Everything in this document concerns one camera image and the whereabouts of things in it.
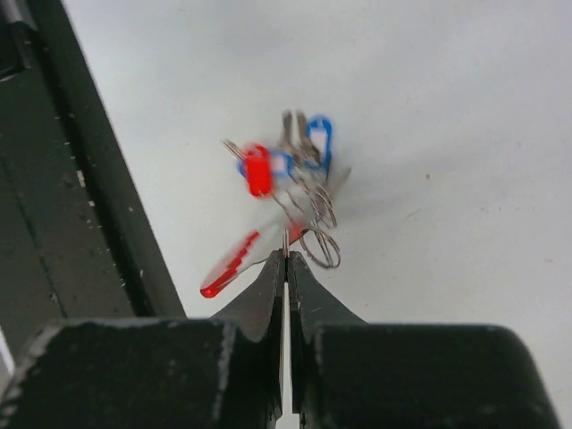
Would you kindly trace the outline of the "red handled keyring holder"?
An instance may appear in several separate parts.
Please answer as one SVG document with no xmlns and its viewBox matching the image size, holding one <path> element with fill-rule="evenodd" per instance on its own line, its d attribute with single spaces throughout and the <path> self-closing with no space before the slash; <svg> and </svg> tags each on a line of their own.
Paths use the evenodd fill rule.
<svg viewBox="0 0 572 429">
<path fill-rule="evenodd" d="M 327 180 L 305 175 L 289 179 L 270 197 L 262 215 L 222 260 L 208 273 L 199 287 L 211 299 L 252 265 L 265 261 L 272 252 L 289 254 L 296 241 L 315 264 L 335 269 L 341 263 L 341 248 L 330 230 L 337 227 L 333 200 L 351 174 L 349 167 L 334 172 Z"/>
</svg>

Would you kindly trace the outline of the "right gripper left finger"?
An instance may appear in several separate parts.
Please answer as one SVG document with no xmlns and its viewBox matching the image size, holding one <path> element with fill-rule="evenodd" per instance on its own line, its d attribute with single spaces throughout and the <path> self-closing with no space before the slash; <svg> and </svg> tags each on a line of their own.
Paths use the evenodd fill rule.
<svg viewBox="0 0 572 429">
<path fill-rule="evenodd" d="M 209 318 L 76 319 L 30 340 L 4 428 L 273 428 L 282 416 L 286 261 Z"/>
</svg>

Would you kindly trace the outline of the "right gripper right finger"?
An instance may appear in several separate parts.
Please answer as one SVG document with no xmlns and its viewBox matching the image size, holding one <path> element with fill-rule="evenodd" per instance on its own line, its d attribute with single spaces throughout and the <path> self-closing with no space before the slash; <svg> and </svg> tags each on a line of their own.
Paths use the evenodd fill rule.
<svg viewBox="0 0 572 429">
<path fill-rule="evenodd" d="M 525 343 L 494 324 L 375 324 L 288 261 L 292 408 L 304 428 L 557 428 Z"/>
</svg>

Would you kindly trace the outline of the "blue tagged key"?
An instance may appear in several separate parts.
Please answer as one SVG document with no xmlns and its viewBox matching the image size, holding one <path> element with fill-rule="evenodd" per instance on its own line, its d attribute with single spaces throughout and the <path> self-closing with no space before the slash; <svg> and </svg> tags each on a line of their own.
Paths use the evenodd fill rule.
<svg viewBox="0 0 572 429">
<path fill-rule="evenodd" d="M 273 151 L 274 174 L 292 175 L 295 168 L 328 175 L 332 159 L 332 123 L 325 115 L 308 119 L 301 111 L 282 113 L 282 132 Z"/>
</svg>

